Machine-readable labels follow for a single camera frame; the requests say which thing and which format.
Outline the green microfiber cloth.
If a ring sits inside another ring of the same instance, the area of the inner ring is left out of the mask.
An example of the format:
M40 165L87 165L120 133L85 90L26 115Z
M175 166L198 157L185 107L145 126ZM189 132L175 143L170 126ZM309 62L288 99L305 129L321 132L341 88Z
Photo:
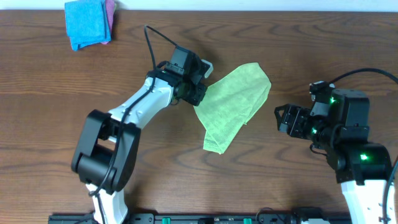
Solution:
M223 154L268 98L271 81L257 62L243 64L210 85L194 107L205 128L203 149Z

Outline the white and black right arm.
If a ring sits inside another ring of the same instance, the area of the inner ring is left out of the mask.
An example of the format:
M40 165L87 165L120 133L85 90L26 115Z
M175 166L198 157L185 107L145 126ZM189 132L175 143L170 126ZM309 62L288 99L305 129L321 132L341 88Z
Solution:
M369 98L359 90L328 87L311 108L274 110L277 129L321 149L349 208L352 223L396 223L393 165L388 150L369 137Z

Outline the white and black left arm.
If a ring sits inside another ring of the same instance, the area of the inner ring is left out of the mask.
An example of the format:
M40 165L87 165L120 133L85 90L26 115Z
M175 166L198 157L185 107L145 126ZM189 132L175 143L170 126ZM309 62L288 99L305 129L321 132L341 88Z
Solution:
M150 70L143 86L118 107L93 110L86 117L71 169L89 190L95 206L93 223L124 223L128 209L124 188L134 170L141 131L173 100L197 106L213 71L211 62L183 47Z

